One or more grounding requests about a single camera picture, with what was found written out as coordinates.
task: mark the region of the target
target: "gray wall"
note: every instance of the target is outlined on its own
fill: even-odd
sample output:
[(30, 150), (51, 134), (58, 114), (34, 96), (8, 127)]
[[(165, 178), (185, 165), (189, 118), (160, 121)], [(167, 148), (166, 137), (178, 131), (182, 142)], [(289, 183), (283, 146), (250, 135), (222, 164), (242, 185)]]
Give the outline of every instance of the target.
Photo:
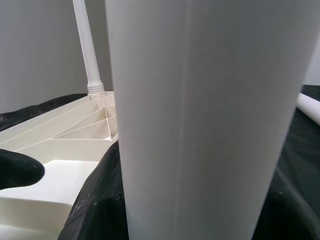
[[(101, 80), (112, 89), (103, 0), (87, 0)], [(86, 93), (72, 0), (0, 1), (0, 113)]]
[(305, 75), (305, 84), (320, 85), (320, 35)]

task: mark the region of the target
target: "white plastic tray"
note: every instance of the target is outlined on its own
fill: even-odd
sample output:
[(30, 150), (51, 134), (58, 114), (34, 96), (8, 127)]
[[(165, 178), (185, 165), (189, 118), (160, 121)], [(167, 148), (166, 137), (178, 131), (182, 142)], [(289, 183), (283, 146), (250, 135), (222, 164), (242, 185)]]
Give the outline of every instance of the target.
[(0, 239), (56, 239), (85, 180), (117, 139), (112, 91), (0, 132), (0, 149), (33, 157), (45, 167), (38, 183), (0, 190)]

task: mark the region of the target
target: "white pipe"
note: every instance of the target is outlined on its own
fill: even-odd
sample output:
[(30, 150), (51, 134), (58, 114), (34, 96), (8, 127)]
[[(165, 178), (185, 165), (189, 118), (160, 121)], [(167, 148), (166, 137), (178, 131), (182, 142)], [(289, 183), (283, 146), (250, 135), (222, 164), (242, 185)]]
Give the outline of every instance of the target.
[(104, 84), (102, 83), (99, 75), (99, 69), (95, 54), (94, 43), (90, 32), (85, 0), (73, 0), (73, 7), (81, 43), (86, 77), (88, 80), (88, 93), (104, 93)]
[(320, 102), (299, 93), (296, 107), (300, 109), (305, 115), (311, 118), (314, 122), (320, 125)]
[(106, 0), (130, 240), (249, 240), (320, 29), (314, 0)]

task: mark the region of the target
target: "white tube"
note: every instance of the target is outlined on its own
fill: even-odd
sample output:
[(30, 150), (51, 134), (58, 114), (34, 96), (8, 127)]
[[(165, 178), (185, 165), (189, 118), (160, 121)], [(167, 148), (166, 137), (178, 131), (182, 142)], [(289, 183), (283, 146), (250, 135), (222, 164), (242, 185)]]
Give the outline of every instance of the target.
[(106, 0), (130, 240), (251, 239), (314, 0)]
[(305, 115), (311, 118), (314, 122), (320, 125), (320, 102), (299, 93), (296, 107), (300, 109)]
[(73, 0), (73, 7), (81, 43), (82, 55), (88, 80), (88, 93), (104, 93), (104, 84), (99, 75), (94, 43), (91, 36), (90, 25), (85, 0)]

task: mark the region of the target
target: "white cylinder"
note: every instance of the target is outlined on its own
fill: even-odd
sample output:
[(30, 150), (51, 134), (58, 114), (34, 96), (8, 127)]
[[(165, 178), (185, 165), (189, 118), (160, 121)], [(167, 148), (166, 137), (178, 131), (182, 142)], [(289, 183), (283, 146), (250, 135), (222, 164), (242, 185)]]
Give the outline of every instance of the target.
[(305, 115), (311, 118), (314, 122), (320, 125), (320, 102), (299, 93), (296, 102), (296, 107), (300, 109)]
[(251, 239), (320, 1), (105, 2), (130, 240)]
[(88, 93), (104, 93), (104, 84), (99, 75), (94, 43), (91, 36), (85, 0), (73, 0), (76, 25), (81, 43), (82, 55), (88, 80)]

